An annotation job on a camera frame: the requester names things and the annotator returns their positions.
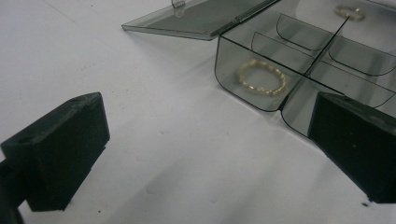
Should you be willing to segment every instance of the jewelry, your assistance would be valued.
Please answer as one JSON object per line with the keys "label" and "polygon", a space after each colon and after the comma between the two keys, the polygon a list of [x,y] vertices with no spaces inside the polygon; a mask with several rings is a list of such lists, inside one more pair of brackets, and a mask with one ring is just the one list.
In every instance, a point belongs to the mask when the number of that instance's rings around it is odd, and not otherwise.
{"label": "jewelry", "polygon": [[340,5],[334,9],[334,12],[342,18],[349,18],[352,21],[362,21],[365,17],[364,12],[362,12],[358,7]]}
{"label": "jewelry", "polygon": [[[261,67],[264,68],[271,73],[277,75],[280,80],[280,86],[279,88],[275,90],[267,90],[264,87],[255,87],[252,84],[248,83],[246,80],[246,70],[251,68],[251,67]],[[245,88],[253,90],[253,91],[258,91],[259,93],[267,94],[267,95],[278,95],[282,91],[286,89],[286,77],[285,74],[283,74],[279,69],[273,67],[271,64],[266,63],[266,62],[259,62],[255,59],[250,60],[247,63],[244,63],[237,72],[238,75],[238,81],[241,83]]]}

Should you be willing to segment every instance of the gold ring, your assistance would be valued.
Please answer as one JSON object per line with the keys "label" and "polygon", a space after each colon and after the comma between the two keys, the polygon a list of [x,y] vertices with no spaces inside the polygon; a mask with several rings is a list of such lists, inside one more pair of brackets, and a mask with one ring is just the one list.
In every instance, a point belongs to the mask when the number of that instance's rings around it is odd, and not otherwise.
{"label": "gold ring", "polygon": [[362,21],[365,17],[364,12],[358,7],[340,5],[334,9],[334,12],[342,18],[349,18],[352,21]]}
{"label": "gold ring", "polygon": [[[249,69],[250,67],[261,67],[265,68],[266,70],[270,71],[271,73],[277,75],[280,79],[280,86],[279,88],[275,90],[267,90],[264,87],[255,87],[251,84],[248,83],[246,80],[246,70]],[[286,77],[285,74],[283,74],[279,69],[273,67],[271,64],[268,64],[266,62],[259,62],[255,59],[250,60],[247,63],[244,63],[237,72],[238,75],[238,81],[241,83],[245,88],[253,90],[253,91],[258,91],[259,93],[267,94],[267,95],[278,95],[282,91],[286,89]]]}

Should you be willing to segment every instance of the white table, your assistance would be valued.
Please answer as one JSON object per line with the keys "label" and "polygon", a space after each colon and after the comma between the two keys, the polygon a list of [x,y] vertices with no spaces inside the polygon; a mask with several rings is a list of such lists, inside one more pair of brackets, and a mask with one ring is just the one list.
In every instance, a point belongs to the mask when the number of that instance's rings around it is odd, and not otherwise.
{"label": "white table", "polygon": [[221,88],[216,40],[122,31],[168,5],[0,2],[0,142],[93,91],[111,134],[65,211],[32,213],[23,203],[27,224],[396,222],[395,205],[369,203],[278,113]]}

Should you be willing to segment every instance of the hinged lid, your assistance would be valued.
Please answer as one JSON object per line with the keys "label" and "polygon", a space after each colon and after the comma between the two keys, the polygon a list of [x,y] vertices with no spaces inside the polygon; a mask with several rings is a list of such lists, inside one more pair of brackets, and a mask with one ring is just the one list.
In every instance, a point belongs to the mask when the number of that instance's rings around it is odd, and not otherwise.
{"label": "hinged lid", "polygon": [[277,0],[172,0],[163,8],[122,25],[126,31],[211,40]]}

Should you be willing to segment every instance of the white surface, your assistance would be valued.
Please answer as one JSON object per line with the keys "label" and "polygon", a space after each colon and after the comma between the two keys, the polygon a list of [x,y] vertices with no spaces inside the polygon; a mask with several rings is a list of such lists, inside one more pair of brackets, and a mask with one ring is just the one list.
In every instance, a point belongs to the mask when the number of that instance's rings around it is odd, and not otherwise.
{"label": "white surface", "polygon": [[103,94],[111,139],[64,212],[33,223],[395,223],[279,114],[224,91],[217,41],[126,33],[163,0],[0,2],[0,142]]}

